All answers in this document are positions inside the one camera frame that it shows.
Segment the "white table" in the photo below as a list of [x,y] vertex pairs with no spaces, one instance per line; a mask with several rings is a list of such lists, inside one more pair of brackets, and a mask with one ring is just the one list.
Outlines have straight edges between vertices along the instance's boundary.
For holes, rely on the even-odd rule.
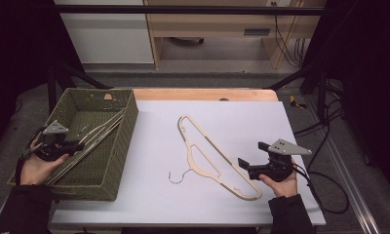
[[[284,106],[279,101],[139,100],[139,114],[126,165],[114,202],[60,201],[52,223],[83,226],[264,226],[272,223],[267,201],[272,191],[260,181],[262,197],[244,201],[210,178],[189,172],[187,150],[177,129],[183,114],[191,115],[233,161],[266,164],[259,141],[279,138],[295,143]],[[303,166],[301,156],[294,155]],[[232,175],[228,183],[248,192]],[[306,181],[298,191],[314,225],[326,224]]]

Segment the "white cabinet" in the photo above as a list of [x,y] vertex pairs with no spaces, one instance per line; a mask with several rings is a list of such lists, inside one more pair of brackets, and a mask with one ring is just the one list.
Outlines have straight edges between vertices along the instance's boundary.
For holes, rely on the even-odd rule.
[[[141,0],[55,0],[68,5],[142,5]],[[153,63],[145,14],[61,14],[82,63]]]

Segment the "human hand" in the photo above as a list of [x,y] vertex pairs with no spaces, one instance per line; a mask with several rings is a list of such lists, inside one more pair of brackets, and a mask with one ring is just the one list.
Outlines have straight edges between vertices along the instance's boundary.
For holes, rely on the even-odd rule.
[[296,171],[292,171],[292,174],[281,182],[276,182],[264,174],[259,175],[259,179],[272,188],[276,197],[289,198],[298,194]]
[[[35,143],[36,140],[31,143],[30,147],[33,148]],[[56,161],[46,162],[32,153],[22,166],[20,185],[43,184],[52,172],[63,164],[68,157],[68,154],[63,154]]]

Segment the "woven storage basket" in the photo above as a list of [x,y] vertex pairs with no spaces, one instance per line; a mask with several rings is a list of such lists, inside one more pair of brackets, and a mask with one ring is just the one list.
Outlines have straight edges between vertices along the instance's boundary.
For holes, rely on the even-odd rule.
[[[127,152],[137,120],[137,102],[132,90],[67,89],[46,125],[55,120],[69,129],[67,139],[79,139],[85,127],[89,132],[125,108],[119,126],[100,142],[74,168],[54,185],[52,191],[62,200],[116,199]],[[70,157],[53,175],[74,160]],[[15,184],[15,177],[8,181]]]

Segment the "clothes hanger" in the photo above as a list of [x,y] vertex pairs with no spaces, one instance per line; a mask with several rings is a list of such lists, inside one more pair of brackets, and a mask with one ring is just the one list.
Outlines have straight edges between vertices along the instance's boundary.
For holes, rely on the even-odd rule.
[[[204,138],[208,141],[208,143],[219,153],[220,156],[222,156],[223,159],[225,159],[225,161],[238,173],[238,175],[240,175],[252,188],[253,190],[255,190],[255,195],[254,196],[248,196],[248,195],[245,195],[242,193],[242,191],[240,189],[237,189],[237,188],[234,188],[232,186],[230,186],[229,184],[227,184],[226,182],[224,182],[220,176],[221,176],[221,171],[219,170],[219,167],[213,162],[213,160],[201,149],[201,147],[196,144],[196,143],[191,143],[189,140],[188,140],[188,137],[186,136],[186,132],[185,132],[185,128],[183,127],[182,125],[182,121],[183,120],[189,120],[190,123],[198,130],[199,133],[201,133]],[[235,196],[243,199],[243,200],[246,200],[246,201],[253,201],[253,200],[256,200],[258,198],[260,198],[262,196],[262,191],[261,189],[253,182],[251,181],[247,175],[244,174],[244,172],[242,171],[242,169],[235,163],[233,163],[231,161],[231,159],[229,159],[223,152],[222,150],[220,150],[217,145],[207,136],[206,132],[198,125],[198,123],[190,116],[190,115],[182,115],[179,120],[177,121],[177,127],[179,129],[179,132],[180,134],[182,135],[182,138],[183,138],[183,141],[185,142],[185,145],[186,145],[186,148],[187,148],[187,159],[188,159],[188,164],[189,164],[189,170],[186,171],[183,175],[182,175],[182,180],[179,181],[179,182],[173,182],[171,181],[172,183],[180,183],[183,181],[183,177],[186,173],[188,173],[189,171],[194,171],[196,174],[198,174],[199,176],[204,176],[204,177],[209,177],[209,178],[212,178],[213,180],[215,180],[217,183],[219,183],[222,187],[224,187],[225,189],[227,189],[228,191],[230,191],[232,194],[234,194]],[[202,170],[200,167],[198,167],[198,165],[196,165],[195,163],[195,160],[194,160],[194,157],[193,157],[193,153],[192,153],[192,149],[193,147],[195,147],[196,149],[199,150],[199,152],[201,152],[201,154],[208,160],[208,162],[214,167],[214,169],[216,170],[217,174],[214,175],[212,173],[209,173],[205,170]]]

